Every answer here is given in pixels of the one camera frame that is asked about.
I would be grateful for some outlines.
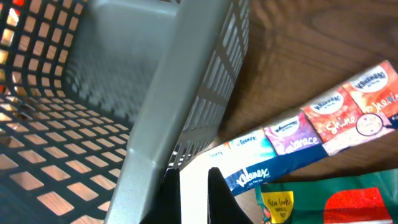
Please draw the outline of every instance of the perforated basket wall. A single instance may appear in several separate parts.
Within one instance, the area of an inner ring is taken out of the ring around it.
[[[0,223],[105,218],[132,123],[66,85],[86,4],[0,2]],[[230,5],[169,167],[183,166],[213,140],[248,49],[248,4]]]

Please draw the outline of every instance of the basket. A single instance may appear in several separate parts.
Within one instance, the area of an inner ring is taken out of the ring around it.
[[[248,4],[2,1],[0,222],[138,223],[212,142]]]

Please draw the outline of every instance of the green package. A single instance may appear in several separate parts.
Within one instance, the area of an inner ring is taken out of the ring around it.
[[[398,169],[256,187],[263,223],[398,223]]]

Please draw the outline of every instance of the colorful item behind basket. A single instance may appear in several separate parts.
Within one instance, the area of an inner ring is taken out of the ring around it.
[[[398,169],[256,187],[263,223],[398,222]]]
[[[201,156],[233,195],[398,128],[398,74],[388,61],[355,75],[297,111]]]

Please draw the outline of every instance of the wood grain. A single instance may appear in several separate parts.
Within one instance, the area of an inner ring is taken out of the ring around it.
[[[249,50],[219,138],[227,141],[388,59],[398,68],[398,1],[253,0]],[[398,133],[279,181],[398,168]]]

